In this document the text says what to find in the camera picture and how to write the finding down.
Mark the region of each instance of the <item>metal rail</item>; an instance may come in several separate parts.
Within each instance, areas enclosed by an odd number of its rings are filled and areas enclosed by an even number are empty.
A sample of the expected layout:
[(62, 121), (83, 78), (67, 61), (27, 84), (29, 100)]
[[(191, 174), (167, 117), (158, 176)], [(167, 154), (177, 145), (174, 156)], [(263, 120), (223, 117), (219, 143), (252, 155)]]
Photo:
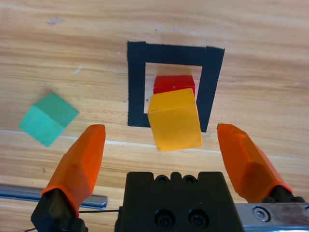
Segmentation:
[[(40, 188), (0, 185), (0, 198), (38, 202), (41, 191)], [(81, 205), (100, 210), (106, 206), (107, 197), (96, 195)], [(247, 232), (309, 232), (309, 203), (237, 203), (235, 206)]]
[[(0, 198), (22, 200), (29, 202), (39, 202), (42, 188), (20, 187), (10, 185), (0, 185)], [(107, 197), (92, 195), (85, 200), (81, 207), (90, 209), (105, 209)]]

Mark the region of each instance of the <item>wood grain surface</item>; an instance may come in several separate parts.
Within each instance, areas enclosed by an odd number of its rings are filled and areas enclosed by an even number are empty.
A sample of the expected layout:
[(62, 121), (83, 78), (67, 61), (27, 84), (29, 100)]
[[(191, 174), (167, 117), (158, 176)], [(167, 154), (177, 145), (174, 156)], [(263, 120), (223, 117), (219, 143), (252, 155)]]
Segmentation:
[[(95, 194), (109, 197), (109, 209), (122, 205), (130, 171), (220, 171), (244, 202), (216, 135), (218, 123), (231, 123), (309, 201), (308, 8), (307, 0), (0, 0), (0, 183), (44, 188), (76, 138), (100, 123), (107, 143)], [(158, 152), (150, 128), (127, 126), (127, 41), (225, 48), (200, 150)], [(145, 110), (157, 74), (188, 73), (197, 81), (200, 68), (147, 64)], [(80, 114), (46, 148), (18, 124), (51, 92)], [(0, 199), (0, 231), (32, 228), (35, 205)], [(116, 217), (82, 215), (91, 232), (113, 232)]]

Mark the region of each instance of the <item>black cable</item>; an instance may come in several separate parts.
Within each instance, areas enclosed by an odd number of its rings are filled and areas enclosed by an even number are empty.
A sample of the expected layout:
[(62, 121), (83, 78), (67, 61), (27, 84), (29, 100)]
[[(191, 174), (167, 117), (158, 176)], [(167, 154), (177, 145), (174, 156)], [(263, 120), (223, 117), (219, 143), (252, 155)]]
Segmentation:
[(26, 230), (26, 231), (24, 231), (24, 232), (29, 232), (29, 231), (33, 231), (33, 230), (35, 230), (35, 228), (32, 228), (32, 229)]
[[(112, 210), (89, 210), (89, 211), (79, 211), (79, 213), (112, 213), (112, 212), (119, 212), (119, 209), (112, 209)], [(24, 232), (33, 231), (35, 228), (26, 230)]]
[(79, 211), (80, 214), (81, 213), (111, 213), (111, 212), (119, 212), (119, 209)]

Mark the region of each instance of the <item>cube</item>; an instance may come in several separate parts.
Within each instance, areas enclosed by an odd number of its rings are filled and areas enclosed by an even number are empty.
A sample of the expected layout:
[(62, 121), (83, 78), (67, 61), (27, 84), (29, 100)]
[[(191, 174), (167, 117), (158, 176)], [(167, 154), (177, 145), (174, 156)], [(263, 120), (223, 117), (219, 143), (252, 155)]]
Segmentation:
[(43, 145), (50, 146), (77, 115), (76, 109), (52, 93), (32, 105), (19, 128)]
[(154, 82), (154, 94), (191, 88), (195, 96), (195, 83), (191, 75), (157, 76)]
[(154, 94), (148, 119), (159, 151), (202, 146), (197, 105), (191, 88)]

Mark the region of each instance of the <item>yellow block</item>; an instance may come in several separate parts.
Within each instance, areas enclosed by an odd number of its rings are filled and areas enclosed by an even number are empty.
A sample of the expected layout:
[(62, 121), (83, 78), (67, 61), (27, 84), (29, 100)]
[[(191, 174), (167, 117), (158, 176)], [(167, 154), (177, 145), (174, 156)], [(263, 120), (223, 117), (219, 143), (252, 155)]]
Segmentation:
[(202, 146), (197, 105), (191, 88), (154, 94), (148, 119), (159, 151)]

